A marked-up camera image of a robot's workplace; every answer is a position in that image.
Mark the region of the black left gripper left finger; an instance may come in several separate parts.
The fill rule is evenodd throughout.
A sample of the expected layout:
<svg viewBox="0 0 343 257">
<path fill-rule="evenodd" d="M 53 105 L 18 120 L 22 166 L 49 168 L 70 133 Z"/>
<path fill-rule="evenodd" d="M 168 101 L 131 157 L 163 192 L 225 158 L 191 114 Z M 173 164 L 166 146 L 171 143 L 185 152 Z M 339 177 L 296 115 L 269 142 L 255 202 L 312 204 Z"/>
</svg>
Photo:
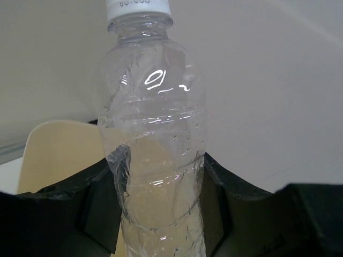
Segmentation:
<svg viewBox="0 0 343 257">
<path fill-rule="evenodd" d="M 36 193 L 1 193 L 1 256 L 110 256 L 121 209 L 106 160 Z"/>
</svg>

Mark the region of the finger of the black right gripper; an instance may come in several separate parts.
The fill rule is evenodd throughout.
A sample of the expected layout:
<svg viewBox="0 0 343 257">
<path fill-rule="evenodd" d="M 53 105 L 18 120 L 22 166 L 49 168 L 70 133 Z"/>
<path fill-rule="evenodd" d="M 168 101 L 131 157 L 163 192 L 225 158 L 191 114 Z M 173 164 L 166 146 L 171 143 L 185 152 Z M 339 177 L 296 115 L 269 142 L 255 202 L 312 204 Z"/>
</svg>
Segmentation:
<svg viewBox="0 0 343 257">
<path fill-rule="evenodd" d="M 97 125 L 98 124 L 98 120 L 92 120 L 90 122 L 88 122 L 89 124 L 92 124 L 92 125 Z"/>
</svg>

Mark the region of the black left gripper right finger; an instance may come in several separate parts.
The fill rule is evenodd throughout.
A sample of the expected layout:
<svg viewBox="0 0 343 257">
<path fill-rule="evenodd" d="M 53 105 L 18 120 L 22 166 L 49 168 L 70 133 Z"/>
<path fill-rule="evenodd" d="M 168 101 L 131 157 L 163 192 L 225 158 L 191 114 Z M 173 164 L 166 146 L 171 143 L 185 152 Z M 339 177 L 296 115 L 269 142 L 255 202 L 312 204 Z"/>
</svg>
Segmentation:
<svg viewBox="0 0 343 257">
<path fill-rule="evenodd" d="M 342 256 L 342 186 L 263 190 L 204 157 L 207 256 Z"/>
</svg>

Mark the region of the clear bottle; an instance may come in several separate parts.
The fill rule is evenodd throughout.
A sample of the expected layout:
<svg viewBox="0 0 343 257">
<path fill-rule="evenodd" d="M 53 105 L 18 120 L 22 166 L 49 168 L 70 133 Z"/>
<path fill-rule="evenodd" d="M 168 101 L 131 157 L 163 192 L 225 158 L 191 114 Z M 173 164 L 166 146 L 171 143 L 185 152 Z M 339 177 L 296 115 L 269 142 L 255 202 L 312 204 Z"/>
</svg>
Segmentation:
<svg viewBox="0 0 343 257">
<path fill-rule="evenodd" d="M 169 38 L 168 1 L 107 1 L 117 43 L 95 72 L 98 128 L 127 256 L 205 256 L 205 85 Z"/>
</svg>

